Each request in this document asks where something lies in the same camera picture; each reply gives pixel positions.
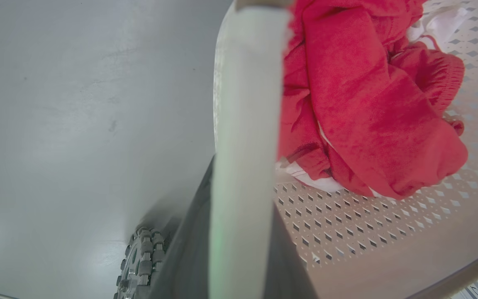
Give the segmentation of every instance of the pile of clothes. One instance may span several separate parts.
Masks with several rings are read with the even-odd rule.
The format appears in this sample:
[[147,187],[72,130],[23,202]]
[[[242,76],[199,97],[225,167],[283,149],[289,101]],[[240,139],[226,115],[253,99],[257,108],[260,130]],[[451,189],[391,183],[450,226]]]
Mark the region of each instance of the pile of clothes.
[[423,0],[298,0],[285,52],[279,157],[313,181],[403,199],[467,161],[442,119],[461,59],[407,38]]

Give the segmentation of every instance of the floor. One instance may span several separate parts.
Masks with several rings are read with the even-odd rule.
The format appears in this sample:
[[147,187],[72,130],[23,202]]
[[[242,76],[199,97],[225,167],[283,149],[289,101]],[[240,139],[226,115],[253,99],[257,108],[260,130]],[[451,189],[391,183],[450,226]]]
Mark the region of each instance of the floor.
[[214,154],[230,0],[0,0],[0,293],[113,296],[126,240]]

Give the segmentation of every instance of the laundry basket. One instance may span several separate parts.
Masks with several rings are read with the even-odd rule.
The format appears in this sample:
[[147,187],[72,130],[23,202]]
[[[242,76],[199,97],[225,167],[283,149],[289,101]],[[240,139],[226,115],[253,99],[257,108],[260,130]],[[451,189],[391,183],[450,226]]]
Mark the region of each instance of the laundry basket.
[[[448,119],[466,127],[461,139],[470,155],[459,172],[402,201],[345,189],[326,193],[278,177],[275,204],[321,298],[441,298],[478,278],[478,1],[431,0],[424,7],[426,15],[455,4],[470,12],[444,49],[466,66],[446,110]],[[216,47],[215,127],[233,13],[231,8],[224,17]]]

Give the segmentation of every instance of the laundry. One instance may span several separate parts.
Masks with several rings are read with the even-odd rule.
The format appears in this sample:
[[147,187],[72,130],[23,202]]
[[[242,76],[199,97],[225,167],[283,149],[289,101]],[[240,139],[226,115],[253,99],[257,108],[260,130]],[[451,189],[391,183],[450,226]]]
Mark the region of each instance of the laundry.
[[[461,86],[464,66],[423,40],[407,39],[422,4],[296,2],[279,157],[296,162],[312,180],[332,177],[355,193],[394,199],[462,167],[463,123],[448,123],[442,114]],[[436,36],[427,38],[437,44]]]

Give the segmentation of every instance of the red garment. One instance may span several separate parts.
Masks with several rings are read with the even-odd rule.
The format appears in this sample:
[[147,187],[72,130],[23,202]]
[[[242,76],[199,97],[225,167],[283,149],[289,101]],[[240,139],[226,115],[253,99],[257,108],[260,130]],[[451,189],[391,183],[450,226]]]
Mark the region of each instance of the red garment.
[[463,125],[453,128],[442,112],[464,66],[423,43],[408,45],[406,30],[422,3],[297,1],[280,157],[297,161],[313,180],[333,176],[356,193],[372,196],[373,189],[395,199],[459,170],[467,160],[457,135]]

